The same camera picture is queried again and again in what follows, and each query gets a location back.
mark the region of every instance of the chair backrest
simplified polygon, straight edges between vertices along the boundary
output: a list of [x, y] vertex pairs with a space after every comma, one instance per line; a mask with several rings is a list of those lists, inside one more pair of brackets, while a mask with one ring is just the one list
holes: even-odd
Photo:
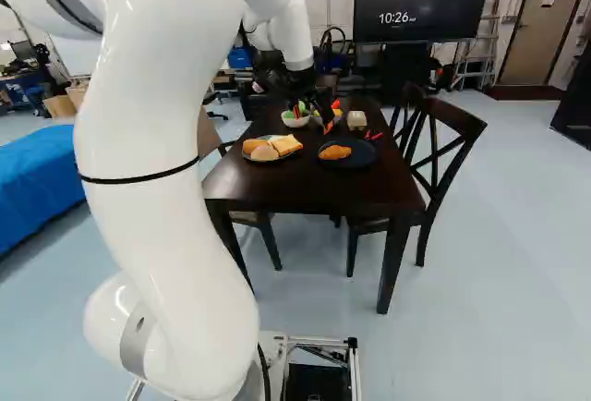
[[205, 108], [201, 108], [199, 112], [198, 129], [197, 150], [199, 158], [203, 159], [222, 145], [222, 139], [207, 116]]
[[[407, 84], [404, 87], [403, 97], [404, 99], [392, 116], [391, 129], [394, 130], [400, 114], [404, 112], [402, 129], [394, 134], [394, 140], [402, 151], [404, 159], [410, 165], [416, 181], [431, 198], [428, 212], [436, 212], [465, 158], [487, 127], [487, 123], [450, 103], [426, 97], [422, 89], [416, 85]], [[458, 135], [443, 147], [439, 146], [438, 141], [438, 121]], [[416, 160], [416, 146], [427, 122], [430, 155]], [[440, 158], [458, 147], [459, 150], [440, 175]], [[430, 164], [431, 171], [427, 179], [419, 169], [428, 164]]]

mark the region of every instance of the cardboard box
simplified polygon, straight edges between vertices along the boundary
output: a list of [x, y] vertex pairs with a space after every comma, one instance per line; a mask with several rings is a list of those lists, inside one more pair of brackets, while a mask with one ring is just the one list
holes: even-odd
[[45, 99], [43, 100], [43, 104], [52, 117], [68, 117], [76, 115], [76, 107], [65, 94]]
[[84, 96], [86, 95], [86, 90], [89, 88], [88, 84], [79, 84], [74, 87], [66, 88], [66, 93], [69, 96], [70, 100], [76, 107], [76, 110], [80, 109], [82, 102], [84, 101]]
[[8, 92], [6, 90], [0, 90], [0, 101], [7, 103], [8, 105], [12, 105], [12, 101], [10, 100], [10, 96], [8, 96]]

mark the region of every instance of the small cup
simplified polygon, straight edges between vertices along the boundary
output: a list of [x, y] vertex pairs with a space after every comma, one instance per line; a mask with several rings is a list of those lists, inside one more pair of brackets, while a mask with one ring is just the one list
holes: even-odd
[[363, 130], [368, 126], [366, 114], [359, 110], [351, 110], [347, 115], [347, 126], [349, 130]]

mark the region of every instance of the black plate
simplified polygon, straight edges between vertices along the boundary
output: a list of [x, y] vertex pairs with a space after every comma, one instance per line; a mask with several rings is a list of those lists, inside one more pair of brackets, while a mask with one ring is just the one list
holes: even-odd
[[[332, 145], [340, 145], [341, 147], [350, 147], [351, 156], [336, 161], [325, 161], [320, 159], [320, 153], [328, 149]], [[376, 148], [366, 140], [356, 140], [355, 138], [335, 138], [322, 144], [318, 149], [318, 160], [330, 167], [336, 168], [360, 168], [373, 164], [378, 158]]]

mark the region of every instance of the dark wooden table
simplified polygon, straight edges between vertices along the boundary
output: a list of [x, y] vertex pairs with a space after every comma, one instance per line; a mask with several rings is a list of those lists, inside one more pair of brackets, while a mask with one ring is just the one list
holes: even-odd
[[[360, 170], [336, 170], [317, 160], [320, 145], [336, 135], [350, 135], [345, 120], [328, 136], [310, 123], [293, 129], [283, 125], [281, 108], [270, 107], [255, 121], [203, 181], [203, 195], [226, 247], [248, 279], [229, 211], [384, 215], [390, 217], [381, 267], [378, 313], [388, 312], [396, 277], [416, 212], [425, 210], [410, 168], [393, 143], [380, 104], [369, 97], [341, 100], [344, 110], [362, 110], [369, 127], [384, 132], [376, 142], [378, 160]], [[242, 141], [264, 135], [293, 133], [304, 149], [274, 164], [253, 164], [242, 157]]]

